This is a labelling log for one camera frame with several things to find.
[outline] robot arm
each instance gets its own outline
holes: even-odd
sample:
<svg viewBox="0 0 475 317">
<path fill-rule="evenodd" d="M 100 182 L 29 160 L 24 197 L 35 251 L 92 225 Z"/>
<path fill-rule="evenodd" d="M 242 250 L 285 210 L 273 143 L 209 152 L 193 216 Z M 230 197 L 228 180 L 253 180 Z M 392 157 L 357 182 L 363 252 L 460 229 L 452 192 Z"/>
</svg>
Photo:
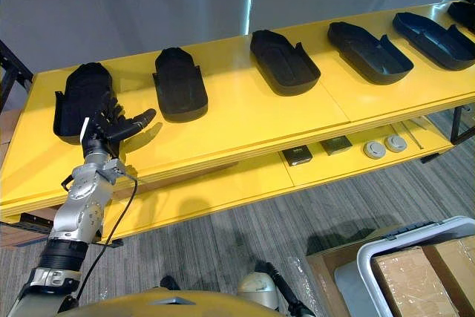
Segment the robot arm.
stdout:
<svg viewBox="0 0 475 317">
<path fill-rule="evenodd" d="M 78 305 L 71 293 L 79 287 L 88 245 L 102 237 L 105 205 L 116 179 L 126 175 L 124 164 L 112 157 L 118 156 L 120 140 L 145 128 L 156 113 L 149 109 L 133 119 L 109 120 L 104 112 L 107 107 L 108 103 L 94 118 L 86 118 L 81 137 L 85 163 L 73 170 L 68 198 L 56 213 L 39 265 L 31 271 L 8 317 L 49 317 Z"/>
</svg>

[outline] white plastic crate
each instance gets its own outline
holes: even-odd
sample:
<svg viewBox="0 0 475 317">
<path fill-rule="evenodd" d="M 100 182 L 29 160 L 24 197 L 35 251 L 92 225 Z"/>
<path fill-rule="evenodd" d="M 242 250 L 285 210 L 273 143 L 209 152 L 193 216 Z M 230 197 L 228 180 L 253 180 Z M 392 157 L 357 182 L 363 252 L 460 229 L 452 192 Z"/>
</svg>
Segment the white plastic crate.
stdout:
<svg viewBox="0 0 475 317">
<path fill-rule="evenodd" d="M 371 258 L 374 255 L 395 252 L 409 246 L 437 244 L 468 235 L 475 235 L 475 220 L 458 216 L 425 226 L 414 224 L 363 245 L 356 261 L 335 271 L 336 284 L 351 316 L 393 317 L 371 270 Z"/>
</svg>

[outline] black plastic tray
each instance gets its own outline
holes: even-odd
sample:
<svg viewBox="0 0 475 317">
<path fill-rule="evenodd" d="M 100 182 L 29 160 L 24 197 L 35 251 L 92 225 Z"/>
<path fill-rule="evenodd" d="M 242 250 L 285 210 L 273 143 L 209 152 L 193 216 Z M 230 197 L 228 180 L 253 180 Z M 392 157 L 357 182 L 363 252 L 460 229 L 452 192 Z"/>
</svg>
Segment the black plastic tray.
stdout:
<svg viewBox="0 0 475 317">
<path fill-rule="evenodd" d="M 281 96 L 302 94 L 312 88 L 320 77 L 299 42 L 295 48 L 281 34 L 269 30 L 252 33 L 251 52 L 269 87 Z"/>
<path fill-rule="evenodd" d="M 458 1 L 448 7 L 447 12 L 460 24 L 475 33 L 475 4 Z"/>
<path fill-rule="evenodd" d="M 446 30 L 429 18 L 412 13 L 397 13 L 393 25 L 443 68 L 458 71 L 475 63 L 475 44 L 455 25 Z"/>
<path fill-rule="evenodd" d="M 181 48 L 167 48 L 155 60 L 158 106 L 169 122 L 188 122 L 208 111 L 208 95 L 199 66 Z"/>
<path fill-rule="evenodd" d="M 55 92 L 54 134 L 67 143 L 79 144 L 85 118 L 94 115 L 105 94 L 115 97 L 109 72 L 100 63 L 80 65 L 66 79 L 64 94 Z"/>
<path fill-rule="evenodd" d="M 378 40 L 364 28 L 346 22 L 332 22 L 328 38 L 364 78 L 378 85 L 399 81 L 413 63 L 387 38 Z"/>
</svg>

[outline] lower shelf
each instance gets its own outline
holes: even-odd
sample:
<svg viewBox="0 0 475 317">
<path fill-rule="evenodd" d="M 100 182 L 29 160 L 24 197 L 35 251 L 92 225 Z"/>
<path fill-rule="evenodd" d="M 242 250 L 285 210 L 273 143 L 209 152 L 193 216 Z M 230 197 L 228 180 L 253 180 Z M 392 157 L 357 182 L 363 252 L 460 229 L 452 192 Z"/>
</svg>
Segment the lower shelf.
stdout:
<svg viewBox="0 0 475 317">
<path fill-rule="evenodd" d="M 452 148 L 452 144 L 427 119 L 418 124 L 408 120 L 405 125 L 423 148 L 398 122 L 360 133 L 348 135 L 353 147 L 340 154 L 328 156 L 320 143 L 309 145 L 313 158 L 310 162 L 289 167 L 281 153 L 239 162 L 236 166 L 205 174 L 155 191 L 137 195 L 127 214 L 117 227 L 114 238 L 145 232 L 167 224 L 229 209 L 267 197 L 340 180 L 397 163 L 424 157 Z M 363 152 L 363 145 L 370 140 L 383 143 L 386 136 L 402 136 L 407 148 L 403 152 L 370 159 Z M 105 210 L 103 235 L 109 235 L 128 198 L 112 200 Z"/>
</svg>

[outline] yellow table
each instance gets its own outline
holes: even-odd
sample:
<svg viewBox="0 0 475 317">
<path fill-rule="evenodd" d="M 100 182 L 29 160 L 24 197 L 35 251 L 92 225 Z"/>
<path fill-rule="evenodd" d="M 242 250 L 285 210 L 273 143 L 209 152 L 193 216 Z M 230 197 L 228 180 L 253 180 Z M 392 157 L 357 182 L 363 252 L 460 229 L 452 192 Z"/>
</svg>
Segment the yellow table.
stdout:
<svg viewBox="0 0 475 317">
<path fill-rule="evenodd" d="M 424 149 L 415 149 L 407 138 L 409 149 L 384 161 L 368 159 L 359 150 L 363 139 L 380 137 L 380 129 L 374 128 L 475 100 L 475 66 L 463 71 L 443 70 L 392 28 L 398 11 L 428 16 L 448 27 L 454 23 L 446 14 L 448 5 L 386 10 L 277 30 L 293 44 L 302 42 L 322 73 L 314 88 L 295 97 L 280 97 L 269 88 L 250 56 L 251 36 L 185 46 L 183 49 L 201 68 L 209 97 L 208 113 L 187 123 L 165 122 L 160 116 L 151 78 L 159 52 L 101 61 L 114 78 L 114 89 L 128 116 L 147 108 L 157 109 L 151 129 L 122 145 L 129 171 L 142 183 L 240 161 L 235 167 L 137 196 L 135 204 L 141 206 L 131 211 L 142 214 L 130 214 L 116 236 L 449 149 L 450 142 L 427 123 L 427 130 L 411 127 L 425 140 Z M 363 26 L 376 37 L 386 33 L 414 63 L 414 69 L 392 85 L 366 82 L 327 39 L 329 23 L 339 20 Z M 473 34 L 459 29 L 475 41 Z M 82 163 L 82 151 L 53 134 L 54 91 L 64 90 L 65 80 L 74 69 L 35 76 L 1 171 L 3 221 L 18 220 L 21 212 L 65 200 L 59 183 Z M 163 127 L 157 133 L 159 122 Z M 364 134 L 350 136 L 359 132 Z M 323 154 L 316 142 L 342 134 L 358 144 L 349 153 L 331 157 Z M 311 144 L 313 160 L 288 168 L 277 152 L 303 144 Z M 352 163 L 344 164 L 338 172 L 313 169 L 328 166 L 329 160 L 344 163 L 348 159 Z M 128 181 L 121 180 L 116 189 L 129 186 Z M 121 200 L 108 207 L 106 232 L 121 207 Z"/>
</svg>

